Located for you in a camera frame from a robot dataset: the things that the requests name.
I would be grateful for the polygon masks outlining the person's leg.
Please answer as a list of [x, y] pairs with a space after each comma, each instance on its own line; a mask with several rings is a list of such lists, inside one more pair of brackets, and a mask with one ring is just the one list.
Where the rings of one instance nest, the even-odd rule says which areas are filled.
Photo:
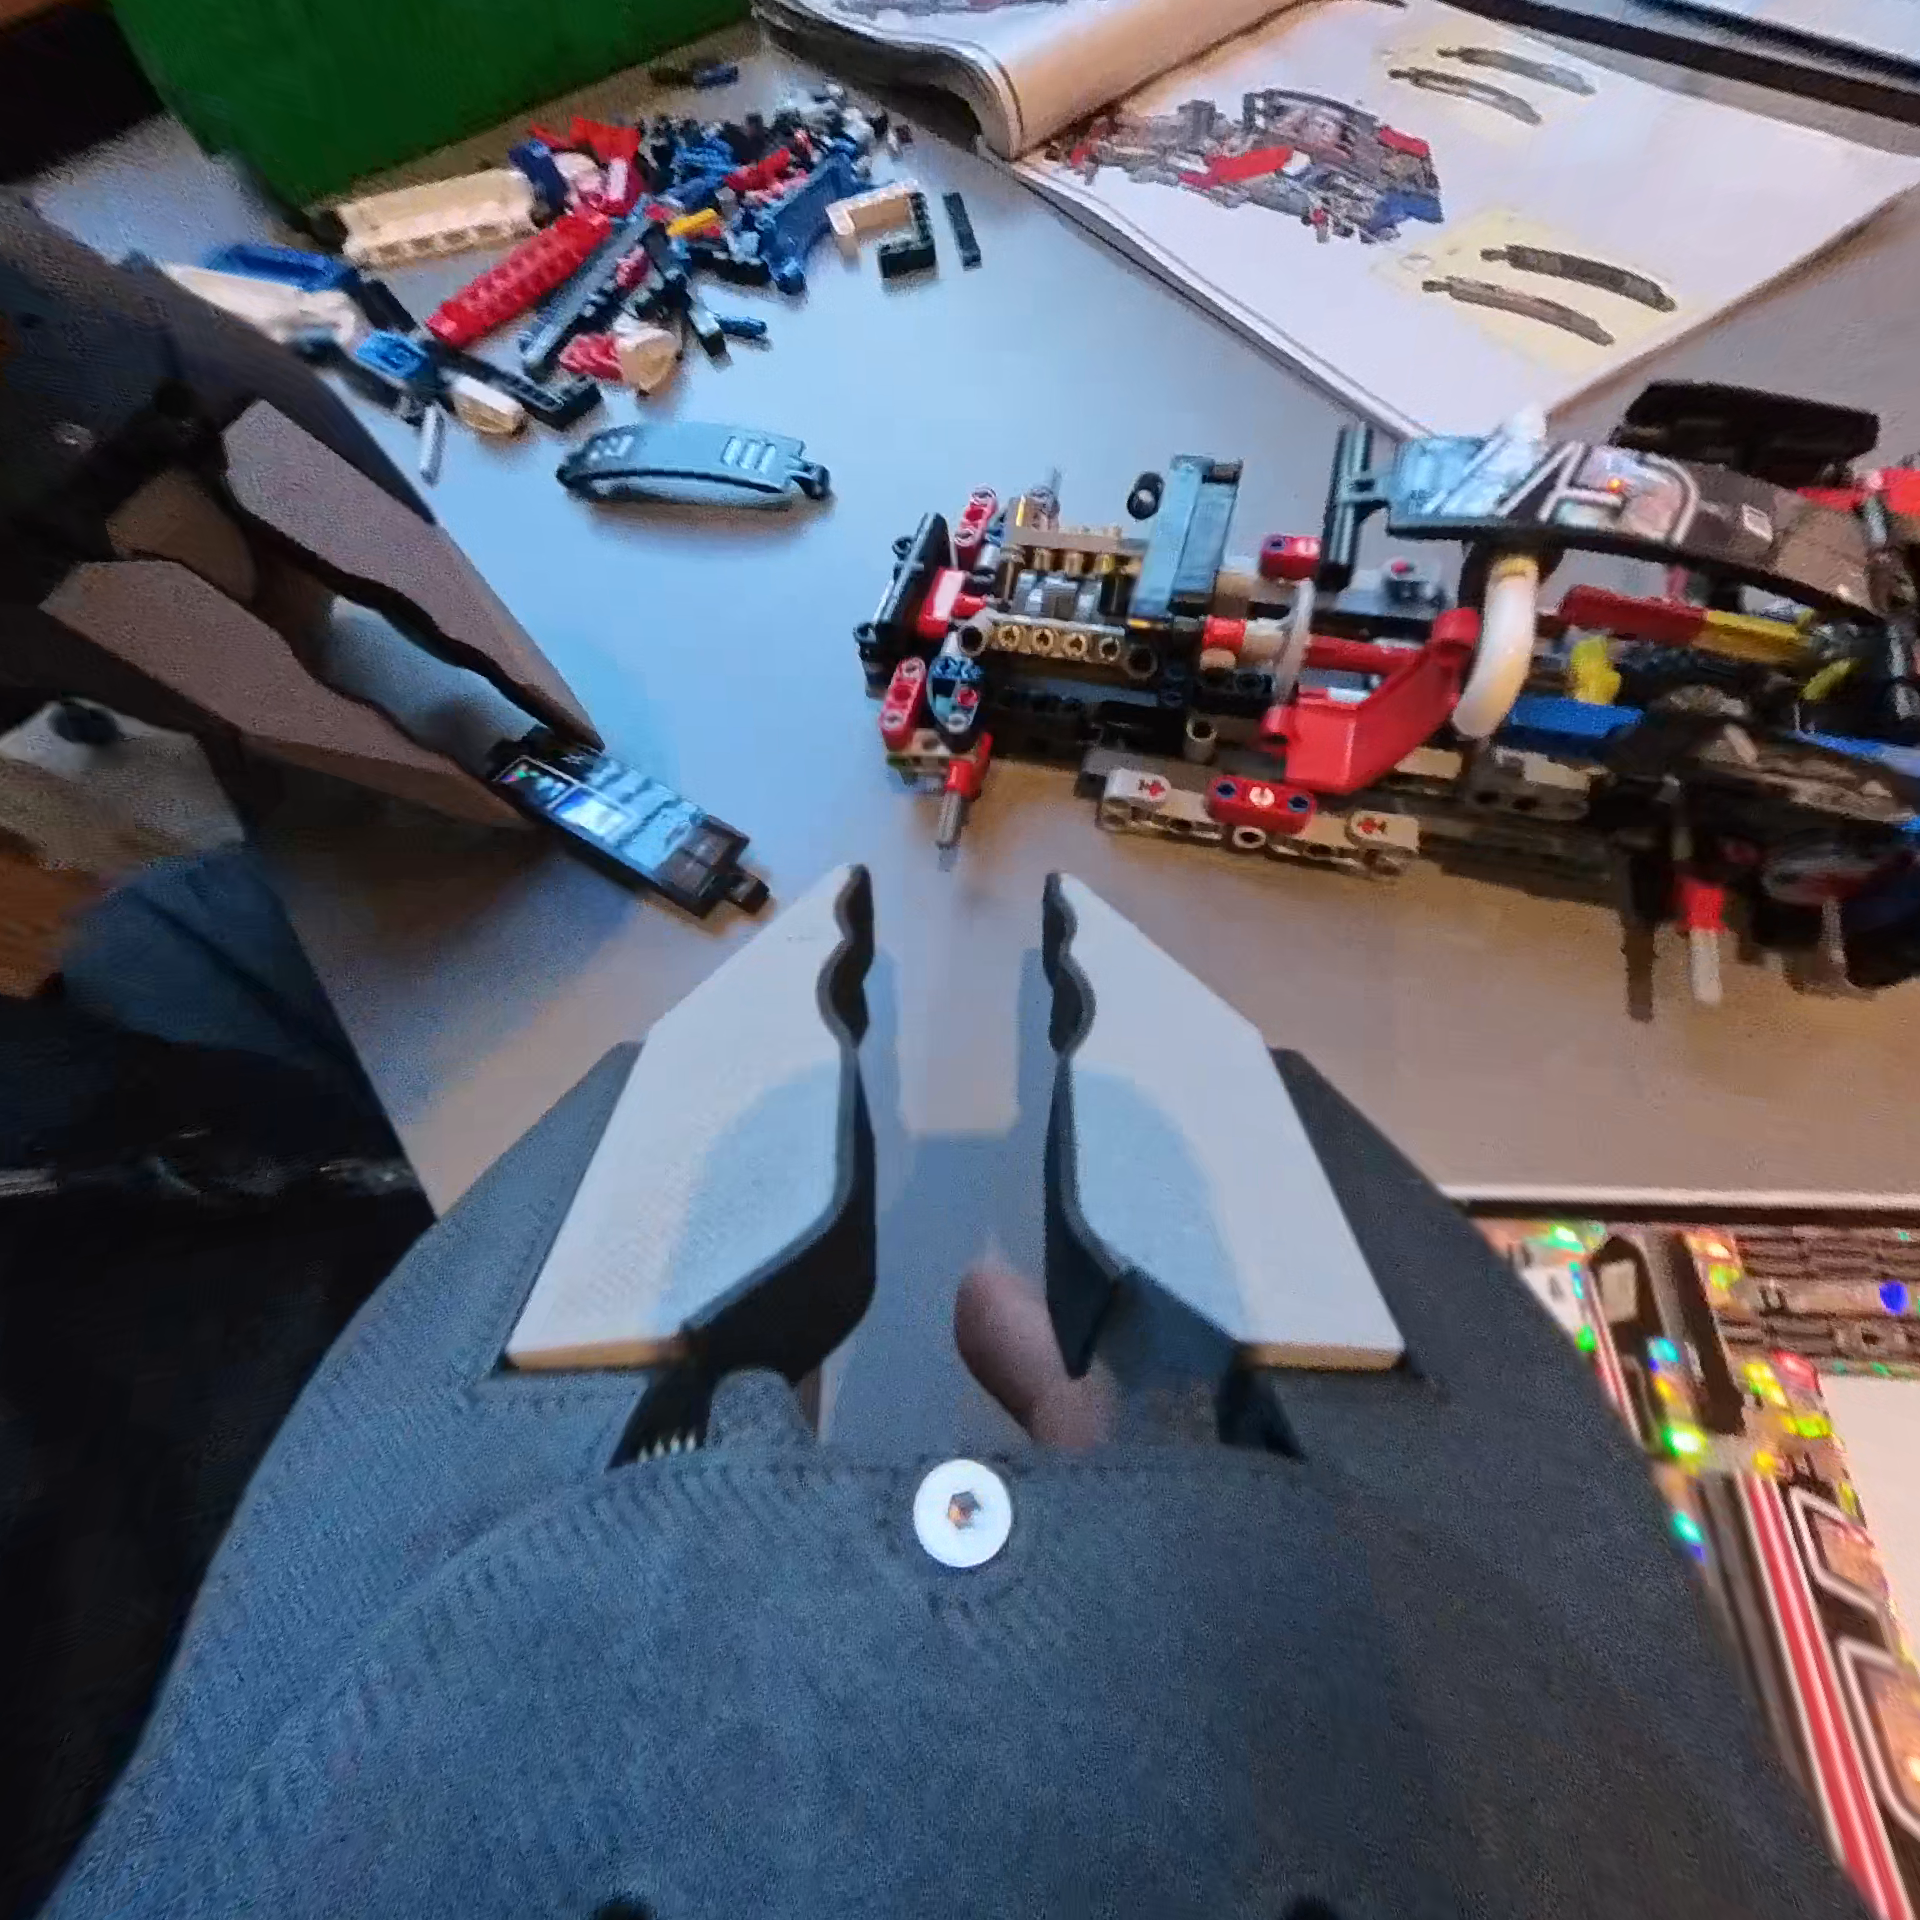
[[366, 1152], [404, 1160], [265, 861], [243, 841], [151, 865], [85, 911], [57, 988], [159, 1043], [289, 1068], [340, 1103]]

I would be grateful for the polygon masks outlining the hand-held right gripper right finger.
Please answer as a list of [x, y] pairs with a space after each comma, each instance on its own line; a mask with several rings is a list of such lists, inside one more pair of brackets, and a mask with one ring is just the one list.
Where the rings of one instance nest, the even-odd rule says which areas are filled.
[[1045, 880], [1045, 1300], [1071, 1373], [1157, 1329], [1232, 1365], [1389, 1373], [1394, 1310], [1263, 1043], [1077, 875]]

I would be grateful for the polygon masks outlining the wooden beam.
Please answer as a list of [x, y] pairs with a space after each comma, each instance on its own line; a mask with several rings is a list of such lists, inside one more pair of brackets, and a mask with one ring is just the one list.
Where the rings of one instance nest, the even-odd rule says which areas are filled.
[[33, 999], [65, 965], [82, 920], [104, 886], [71, 867], [48, 867], [33, 849], [0, 846], [0, 994]]

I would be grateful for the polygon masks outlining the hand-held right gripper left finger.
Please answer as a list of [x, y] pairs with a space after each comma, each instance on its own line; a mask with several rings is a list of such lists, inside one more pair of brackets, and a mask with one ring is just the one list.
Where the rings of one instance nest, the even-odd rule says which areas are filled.
[[831, 867], [649, 1028], [511, 1368], [806, 1378], [851, 1334], [876, 1291], [872, 955], [872, 875]]

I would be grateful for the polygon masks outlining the pile of toy building pieces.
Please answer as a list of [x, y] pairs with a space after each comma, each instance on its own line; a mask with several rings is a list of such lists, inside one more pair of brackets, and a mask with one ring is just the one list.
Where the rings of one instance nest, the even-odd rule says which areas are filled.
[[876, 178], [906, 145], [839, 86], [740, 119], [573, 114], [526, 128], [501, 164], [310, 206], [302, 243], [230, 239], [159, 275], [404, 423], [435, 483], [450, 425], [559, 432], [609, 387], [667, 393], [687, 350], [765, 346], [765, 321], [720, 312], [713, 288], [806, 298], [825, 243], [919, 281], [937, 223], [975, 271], [960, 195], [934, 209], [919, 180]]

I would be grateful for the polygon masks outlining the holographic sticker sheet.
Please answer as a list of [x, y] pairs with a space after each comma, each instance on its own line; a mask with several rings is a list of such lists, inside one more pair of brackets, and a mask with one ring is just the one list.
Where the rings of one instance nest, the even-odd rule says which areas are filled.
[[1920, 1912], [1915, 1639], [1843, 1386], [1915, 1386], [1915, 1225], [1481, 1215], [1640, 1434], [1788, 1771], [1875, 1915]]

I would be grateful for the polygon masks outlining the partly built toy car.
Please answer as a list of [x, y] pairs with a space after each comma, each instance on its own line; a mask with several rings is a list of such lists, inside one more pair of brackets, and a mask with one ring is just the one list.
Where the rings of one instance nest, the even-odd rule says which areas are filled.
[[943, 849], [992, 762], [1065, 762], [1104, 829], [1510, 875], [1676, 931], [1699, 1003], [1729, 941], [1870, 999], [1920, 965], [1915, 463], [1877, 440], [1714, 382], [1608, 440], [1343, 430], [1323, 531], [1254, 554], [1232, 461], [1143, 472], [1127, 524], [971, 488], [851, 645]]

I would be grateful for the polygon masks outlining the toy car instruction booklet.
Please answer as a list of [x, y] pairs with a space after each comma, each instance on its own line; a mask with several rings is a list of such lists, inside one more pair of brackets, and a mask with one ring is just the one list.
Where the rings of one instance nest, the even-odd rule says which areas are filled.
[[1466, 5], [752, 5], [1368, 423], [1564, 414], [1915, 195], [1915, 157]]

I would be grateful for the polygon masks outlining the person's right hand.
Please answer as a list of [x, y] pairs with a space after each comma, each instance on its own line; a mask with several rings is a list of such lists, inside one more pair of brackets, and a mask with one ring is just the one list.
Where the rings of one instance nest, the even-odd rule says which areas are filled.
[[1001, 1264], [965, 1271], [953, 1334], [971, 1380], [1013, 1427], [1060, 1454], [1115, 1439], [1119, 1411], [1107, 1373], [1071, 1373], [1045, 1291]]

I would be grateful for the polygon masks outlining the black toy car panel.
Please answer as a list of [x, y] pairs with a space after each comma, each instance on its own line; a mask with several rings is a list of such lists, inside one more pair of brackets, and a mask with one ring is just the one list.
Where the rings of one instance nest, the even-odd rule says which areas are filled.
[[[516, 746], [559, 749], [559, 753], [601, 753], [601, 749], [590, 749], [580, 740], [564, 740], [559, 734], [536, 730], [536, 734], [526, 734], [516, 740], [496, 740], [494, 746], [485, 785], [494, 779], [496, 762], [511, 749], [516, 749]], [[765, 907], [765, 886], [747, 867], [751, 837], [740, 829], [732, 829], [727, 821], [720, 821], [717, 813], [709, 813], [709, 810], [697, 810], [697, 813], [702, 813], [702, 821], [697, 821], [702, 835], [697, 835], [697, 841], [689, 849], [683, 849], [679, 867], [702, 865], [702, 880], [689, 886], [689, 875], [687, 875], [687, 886], [671, 887], [671, 891], [636, 886], [630, 875], [620, 875], [596, 855], [579, 849], [559, 829], [539, 825], [526, 813], [516, 813], [516, 819], [531, 821], [539, 835], [546, 835], [554, 846], [564, 846], [573, 861], [594, 867], [596, 875], [623, 886], [626, 891], [657, 897], [657, 903], [667, 903], [667, 907], [672, 907], [672, 911], [683, 911], [689, 920], [709, 920], [717, 907], [737, 907], [740, 912], [759, 912]]]
[[831, 503], [831, 469], [799, 440], [724, 423], [623, 423], [554, 463], [554, 483], [590, 506], [764, 506]]

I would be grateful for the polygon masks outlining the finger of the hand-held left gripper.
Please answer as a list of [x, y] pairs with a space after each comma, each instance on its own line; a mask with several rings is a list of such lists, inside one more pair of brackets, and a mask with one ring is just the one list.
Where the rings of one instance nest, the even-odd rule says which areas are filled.
[[590, 707], [430, 513], [366, 423], [326, 398], [319, 414], [259, 398], [224, 425], [224, 488], [243, 527], [380, 611], [419, 649], [485, 678], [567, 740], [601, 740]]
[[481, 779], [326, 686], [270, 622], [186, 564], [82, 564], [41, 611], [243, 749], [445, 821], [521, 829]]

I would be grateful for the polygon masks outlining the green plastic bin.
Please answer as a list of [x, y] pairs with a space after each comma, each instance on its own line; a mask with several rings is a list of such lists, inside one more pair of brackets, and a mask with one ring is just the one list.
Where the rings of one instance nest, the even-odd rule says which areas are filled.
[[516, 108], [672, 53], [747, 0], [117, 0], [203, 153], [288, 202], [327, 198]]

